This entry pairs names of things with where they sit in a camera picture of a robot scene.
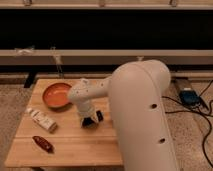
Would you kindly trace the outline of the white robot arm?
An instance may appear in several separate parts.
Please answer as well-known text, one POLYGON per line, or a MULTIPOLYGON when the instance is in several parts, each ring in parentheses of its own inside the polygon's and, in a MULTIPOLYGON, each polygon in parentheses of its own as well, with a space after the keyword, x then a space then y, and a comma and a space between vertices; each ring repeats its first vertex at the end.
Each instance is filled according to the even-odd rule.
POLYGON ((158 60, 130 62, 95 84, 80 80, 68 99, 85 118, 94 113, 93 99, 108 98, 125 171, 179 171, 161 99, 170 80, 158 60))

